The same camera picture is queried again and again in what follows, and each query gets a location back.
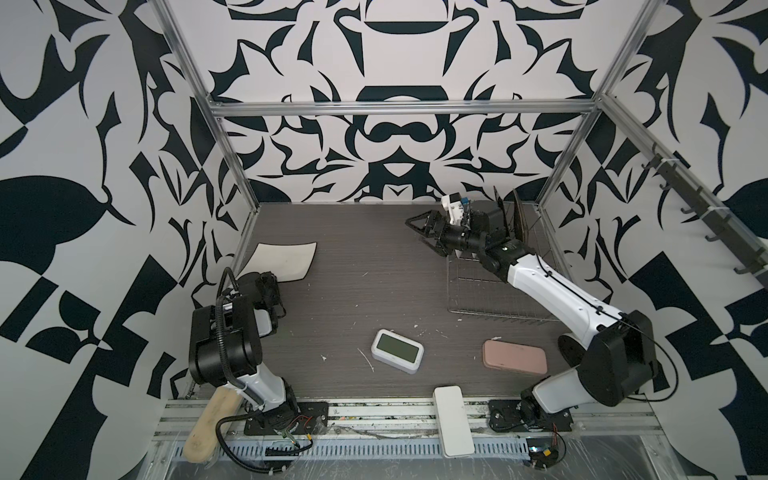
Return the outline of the white square plate black rim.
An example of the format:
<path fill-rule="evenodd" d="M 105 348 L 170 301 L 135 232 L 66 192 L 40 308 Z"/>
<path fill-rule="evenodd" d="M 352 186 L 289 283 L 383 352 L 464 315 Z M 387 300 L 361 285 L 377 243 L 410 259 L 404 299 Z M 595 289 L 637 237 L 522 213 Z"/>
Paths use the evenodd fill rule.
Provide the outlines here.
<path fill-rule="evenodd" d="M 278 282 L 303 280 L 312 265 L 317 243 L 274 245 L 259 243 L 240 274 L 271 272 Z"/>

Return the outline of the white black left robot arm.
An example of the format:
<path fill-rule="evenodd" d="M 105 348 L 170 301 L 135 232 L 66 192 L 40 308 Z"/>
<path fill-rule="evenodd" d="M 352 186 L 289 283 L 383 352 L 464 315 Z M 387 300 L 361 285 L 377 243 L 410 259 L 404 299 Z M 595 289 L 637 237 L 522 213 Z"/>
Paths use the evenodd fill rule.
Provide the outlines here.
<path fill-rule="evenodd" d="M 187 441 L 188 461 L 205 461 L 213 453 L 199 450 L 204 427 L 232 463 L 253 474 L 283 473 L 313 448 L 312 435 L 326 426 L 329 404 L 299 401 L 263 358 L 262 340 L 276 333 L 285 314 L 274 273 L 236 276 L 231 269 L 222 274 L 214 303 L 194 310 L 189 371 L 196 384 L 216 391 Z M 227 428 L 238 422 L 249 434 L 276 434 L 286 443 L 265 448 L 258 462 L 249 461 L 226 440 Z"/>

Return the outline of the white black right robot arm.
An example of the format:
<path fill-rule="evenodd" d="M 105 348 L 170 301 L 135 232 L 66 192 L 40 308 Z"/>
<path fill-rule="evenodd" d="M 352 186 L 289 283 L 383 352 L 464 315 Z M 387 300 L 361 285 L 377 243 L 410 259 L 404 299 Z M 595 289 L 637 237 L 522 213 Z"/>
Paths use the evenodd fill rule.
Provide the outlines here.
<path fill-rule="evenodd" d="M 639 389 L 661 373 L 657 356 L 667 351 L 655 339 L 650 319 L 597 299 L 548 265 L 527 243 L 520 208 L 465 205 L 459 215 L 451 209 L 429 210 L 405 224 L 442 257 L 473 255 L 486 271 L 531 297 L 568 328 L 558 340 L 568 370 L 521 393 L 514 427 L 551 430 L 574 407 L 635 401 Z"/>

